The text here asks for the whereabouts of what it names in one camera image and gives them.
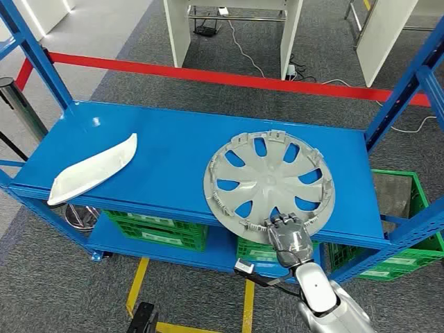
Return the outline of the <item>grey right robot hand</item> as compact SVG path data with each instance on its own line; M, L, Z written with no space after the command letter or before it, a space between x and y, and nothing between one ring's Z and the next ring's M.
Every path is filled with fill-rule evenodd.
M313 246L305 224L294 213L278 214L264 222L277 260L285 268L313 260Z

